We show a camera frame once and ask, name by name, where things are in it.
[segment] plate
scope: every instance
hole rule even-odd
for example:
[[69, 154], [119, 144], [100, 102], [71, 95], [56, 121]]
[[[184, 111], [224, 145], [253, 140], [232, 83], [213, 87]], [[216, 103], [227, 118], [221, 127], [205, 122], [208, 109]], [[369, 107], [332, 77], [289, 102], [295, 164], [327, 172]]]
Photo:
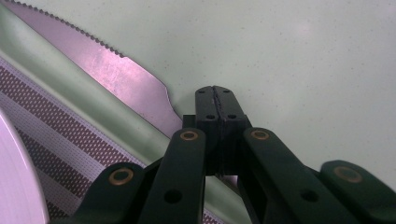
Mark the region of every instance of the plate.
[[0, 109], [0, 223], [47, 223], [47, 206], [35, 167]]

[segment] pivot screw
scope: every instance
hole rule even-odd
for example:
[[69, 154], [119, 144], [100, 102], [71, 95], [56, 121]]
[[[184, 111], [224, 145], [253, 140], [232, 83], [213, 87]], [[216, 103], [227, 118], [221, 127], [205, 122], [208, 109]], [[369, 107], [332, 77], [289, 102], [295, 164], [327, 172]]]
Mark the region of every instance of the pivot screw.
[[251, 132], [251, 136], [256, 139], [259, 139], [259, 140], [266, 140], [267, 138], [270, 137], [270, 135], [268, 133], [266, 133], [264, 131], [260, 131], [260, 130]]
[[346, 166], [337, 166], [333, 171], [338, 177], [349, 183], [357, 184], [363, 180], [361, 174]]
[[123, 167], [113, 171], [108, 177], [108, 182], [115, 186], [121, 186], [131, 181], [133, 177], [134, 172], [131, 169]]
[[198, 138], [198, 133], [192, 131], [186, 131], [180, 135], [181, 139], [186, 141], [192, 141]]

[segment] striped fabric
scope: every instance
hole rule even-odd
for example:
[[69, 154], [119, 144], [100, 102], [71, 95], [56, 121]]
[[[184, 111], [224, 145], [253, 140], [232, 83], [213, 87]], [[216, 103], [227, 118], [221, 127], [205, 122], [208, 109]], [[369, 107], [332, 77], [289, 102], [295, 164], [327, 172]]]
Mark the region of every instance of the striped fabric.
[[[72, 215], [109, 165], [145, 164], [0, 58], [0, 107], [35, 165], [50, 219]], [[203, 223], [223, 223], [205, 210]]]

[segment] serrations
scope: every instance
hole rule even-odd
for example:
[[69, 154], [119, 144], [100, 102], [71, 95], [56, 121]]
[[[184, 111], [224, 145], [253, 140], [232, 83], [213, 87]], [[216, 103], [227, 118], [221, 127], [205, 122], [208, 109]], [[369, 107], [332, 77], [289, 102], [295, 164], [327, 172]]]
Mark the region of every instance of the serrations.
[[39, 8], [37, 8], [37, 7], [33, 7], [33, 6], [31, 6], [31, 5], [27, 5], [27, 4], [25, 4], [25, 3], [21, 3], [21, 2], [19, 2], [19, 1], [15, 1], [15, 0], [5, 0], [5, 1], [6, 1], [6, 2], [10, 2], [10, 3], [12, 3], [12, 4], [20, 5], [20, 6], [23, 6], [23, 7], [28, 7], [29, 9], [32, 9], [32, 10], [34, 10], [34, 11], [36, 11], [36, 12], [39, 12], [39, 13], [41, 13], [41, 14], [44, 14], [44, 15], [46, 15], [46, 16], [49, 16], [49, 17], [55, 19], [56, 21], [59, 21], [59, 22], [65, 24], [65, 25], [69, 26], [70, 28], [75, 29], [77, 32], [80, 32], [82, 35], [87, 36], [88, 38], [90, 38], [91, 40], [93, 40], [93, 41], [95, 41], [96, 43], [100, 44], [101, 46], [105, 47], [106, 49], [109, 49], [111, 52], [114, 52], [116, 55], [119, 55], [121, 58], [124, 57], [124, 56], [122, 55], [122, 53], [120, 53], [118, 50], [114, 49], [113, 47], [110, 47], [110, 46], [109, 46], [107, 43], [105, 43], [104, 41], [100, 40], [99, 38], [95, 37], [94, 35], [91, 35], [91, 34], [88, 33], [88, 32], [85, 32], [84, 30], [80, 29], [79, 27], [77, 27], [77, 26], [74, 25], [74, 24], [72, 24], [72, 23], [70, 23], [70, 22], [68, 22], [68, 21], [65, 21], [64, 19], [59, 18], [59, 17], [57, 17], [57, 16], [55, 16], [55, 15], [53, 15], [53, 14], [51, 14], [51, 13], [48, 13], [48, 11], [44, 11], [43, 9], [39, 9]]

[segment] knife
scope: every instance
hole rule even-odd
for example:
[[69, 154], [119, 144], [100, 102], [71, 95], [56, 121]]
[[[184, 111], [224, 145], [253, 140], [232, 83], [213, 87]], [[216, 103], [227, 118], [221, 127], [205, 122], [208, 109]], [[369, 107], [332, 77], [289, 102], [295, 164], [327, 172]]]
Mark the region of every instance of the knife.
[[167, 137], [181, 129], [165, 85], [139, 64], [46, 11], [13, 0], [0, 3]]

